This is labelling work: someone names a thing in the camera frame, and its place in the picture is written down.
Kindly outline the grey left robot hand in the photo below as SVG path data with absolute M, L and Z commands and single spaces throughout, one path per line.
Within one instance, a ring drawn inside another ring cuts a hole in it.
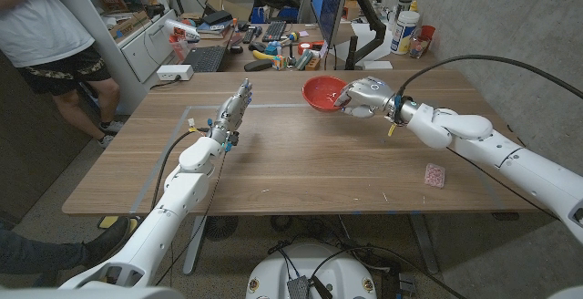
M 246 108 L 251 102 L 252 84 L 245 78 L 238 90 L 217 110 L 216 119 L 208 136 L 223 143 L 240 126 Z

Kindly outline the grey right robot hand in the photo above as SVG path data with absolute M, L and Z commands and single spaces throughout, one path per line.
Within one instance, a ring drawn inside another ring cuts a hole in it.
M 376 77 L 364 77 L 346 85 L 334 101 L 345 114 L 368 119 L 375 114 L 386 115 L 394 107 L 395 92 Z

